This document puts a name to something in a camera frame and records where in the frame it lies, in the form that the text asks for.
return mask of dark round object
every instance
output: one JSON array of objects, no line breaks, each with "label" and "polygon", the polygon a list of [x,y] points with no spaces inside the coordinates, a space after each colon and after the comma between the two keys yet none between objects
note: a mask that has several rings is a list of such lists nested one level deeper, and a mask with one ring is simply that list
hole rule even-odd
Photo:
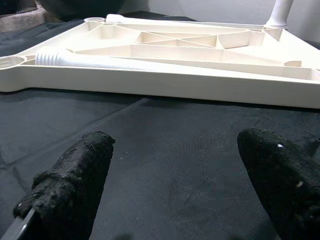
[{"label": "dark round object", "polygon": [[45,10],[63,21],[105,18],[117,13],[124,0],[38,0]]}]

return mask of black fabric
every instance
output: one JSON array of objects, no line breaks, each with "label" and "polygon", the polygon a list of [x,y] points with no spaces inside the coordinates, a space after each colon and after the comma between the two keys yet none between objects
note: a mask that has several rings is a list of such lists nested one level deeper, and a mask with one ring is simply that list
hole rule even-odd
[{"label": "black fabric", "polygon": [[[11,40],[0,34],[6,38],[0,54],[78,23],[45,24],[35,28],[39,34],[31,29]],[[102,131],[116,143],[90,239],[274,240],[237,135],[245,128],[268,129],[308,147],[318,137],[319,119],[318,110],[169,97],[53,89],[0,93],[0,235],[34,176],[83,134]]]}]

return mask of black tablecloth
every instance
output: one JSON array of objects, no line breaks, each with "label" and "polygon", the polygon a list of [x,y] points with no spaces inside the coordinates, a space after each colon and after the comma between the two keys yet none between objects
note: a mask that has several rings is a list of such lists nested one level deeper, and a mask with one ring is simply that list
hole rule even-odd
[{"label": "black tablecloth", "polygon": [[[80,23],[0,33],[0,55]],[[34,175],[83,134],[103,131],[116,144],[91,239],[274,240],[239,156],[237,134],[268,129],[305,147],[317,138],[319,119],[318,110],[169,97],[0,93],[0,236]]]}]

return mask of white plastic table top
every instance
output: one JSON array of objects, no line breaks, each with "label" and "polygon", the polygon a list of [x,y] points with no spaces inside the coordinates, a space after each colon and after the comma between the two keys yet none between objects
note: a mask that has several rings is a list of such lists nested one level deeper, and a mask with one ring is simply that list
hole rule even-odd
[{"label": "white plastic table top", "polygon": [[0,92],[25,88],[320,108],[320,51],[264,25],[88,18],[0,58]]}]

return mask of gray wall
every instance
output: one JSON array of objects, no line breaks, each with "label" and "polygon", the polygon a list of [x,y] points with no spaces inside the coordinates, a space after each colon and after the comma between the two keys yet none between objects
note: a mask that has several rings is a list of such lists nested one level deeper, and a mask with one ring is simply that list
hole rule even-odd
[{"label": "gray wall", "polygon": [[[198,21],[265,24],[275,0],[126,0],[122,13],[149,11]],[[320,42],[320,0],[294,0],[289,32]]]}]

